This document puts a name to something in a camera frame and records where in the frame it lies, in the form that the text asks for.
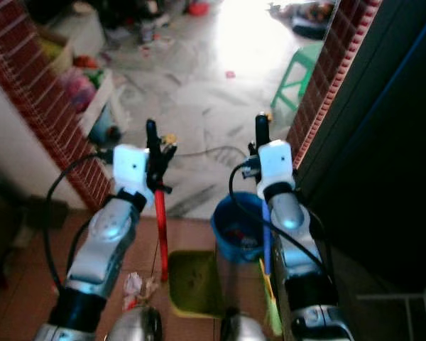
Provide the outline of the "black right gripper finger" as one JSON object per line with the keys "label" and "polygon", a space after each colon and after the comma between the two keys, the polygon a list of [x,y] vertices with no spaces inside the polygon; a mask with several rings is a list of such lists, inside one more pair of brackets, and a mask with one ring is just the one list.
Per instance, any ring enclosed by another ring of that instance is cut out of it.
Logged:
{"label": "black right gripper finger", "polygon": [[262,146],[268,145],[271,142],[271,131],[269,131],[269,123],[271,116],[268,112],[262,112],[254,118],[255,141],[254,150],[259,150]]}

